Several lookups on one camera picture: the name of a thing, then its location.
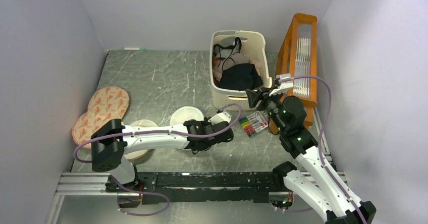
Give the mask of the white mesh laundry bag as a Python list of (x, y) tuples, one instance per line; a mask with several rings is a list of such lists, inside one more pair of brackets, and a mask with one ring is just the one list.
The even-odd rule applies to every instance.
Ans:
[(203, 121), (204, 115), (202, 111), (193, 106), (183, 106), (177, 109), (171, 115), (169, 125), (182, 124), (189, 120)]

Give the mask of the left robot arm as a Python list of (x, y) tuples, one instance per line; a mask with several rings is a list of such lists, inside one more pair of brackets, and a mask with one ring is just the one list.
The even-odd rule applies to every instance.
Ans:
[(139, 187), (140, 178), (135, 164), (125, 157), (127, 154), (159, 148), (187, 149), (196, 154), (233, 138), (227, 121), (213, 124), (207, 119), (188, 120), (167, 127), (139, 128), (112, 119), (91, 136), (91, 168), (109, 173), (122, 188), (132, 192)]

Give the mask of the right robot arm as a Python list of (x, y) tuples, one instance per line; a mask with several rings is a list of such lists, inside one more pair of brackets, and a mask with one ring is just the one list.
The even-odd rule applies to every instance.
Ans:
[(287, 161), (275, 167), (273, 186), (292, 191), (302, 198), (324, 223), (372, 223), (376, 207), (362, 201), (332, 168), (314, 136), (306, 129), (301, 99), (274, 95), (273, 90), (246, 90), (249, 106), (266, 110), (278, 129), (282, 147), (303, 166), (314, 179), (308, 180), (297, 167)]

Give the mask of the black bra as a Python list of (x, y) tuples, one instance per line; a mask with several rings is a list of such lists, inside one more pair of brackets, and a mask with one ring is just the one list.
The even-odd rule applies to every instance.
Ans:
[(254, 64), (238, 64), (224, 70), (218, 83), (219, 88), (237, 91), (253, 90), (262, 85)]

